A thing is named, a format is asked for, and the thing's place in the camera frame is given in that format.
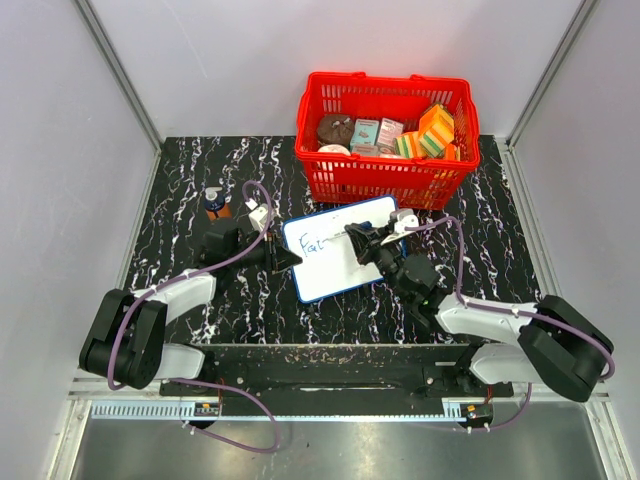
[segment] marble surface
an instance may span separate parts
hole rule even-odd
[[[202,204],[208,186],[222,186],[243,228],[249,229],[241,187],[263,182],[283,221],[324,209],[314,204],[294,137],[189,137],[167,139],[147,204],[127,286],[144,288],[193,265],[209,220]],[[454,215],[462,221],[467,248],[463,291],[490,300],[525,302],[539,297],[538,283],[509,185],[492,137],[480,138],[482,162],[443,212],[419,213],[422,222]],[[408,237],[408,251],[423,251],[453,286],[458,246],[452,228]],[[403,306],[384,284],[324,299],[298,302],[291,273],[241,270],[237,281],[211,304],[196,308],[167,328],[178,343],[452,343],[405,318]]]

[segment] wall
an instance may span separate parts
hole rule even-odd
[[[161,134],[294,134],[312,71],[466,78],[506,135],[579,0],[93,0]]]
[[[0,44],[0,477],[31,480],[153,151],[72,2],[0,2]]]
[[[517,145],[562,293],[611,337],[616,415],[640,468],[640,4],[601,2]]]

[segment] white board with blue border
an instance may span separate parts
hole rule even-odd
[[[374,228],[383,227],[395,210],[395,198],[387,195],[285,222],[282,226],[285,244],[302,258],[302,263],[293,267],[300,301],[317,302],[382,280],[373,263],[358,264],[346,233],[331,237],[344,232],[349,223],[370,222]]]

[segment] red plastic basket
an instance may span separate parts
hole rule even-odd
[[[432,103],[442,103],[455,118],[459,162],[317,152],[316,129],[327,113],[345,113],[354,120],[390,118],[412,131]],[[471,87],[461,79],[419,75],[396,79],[362,72],[312,73],[300,100],[295,151],[318,202],[351,203],[391,194],[402,207],[441,210],[465,175],[480,163],[478,114]]]

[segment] orange bottle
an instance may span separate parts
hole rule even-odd
[[[212,222],[220,217],[231,217],[231,209],[220,194],[222,187],[209,187],[204,190],[204,208]]]

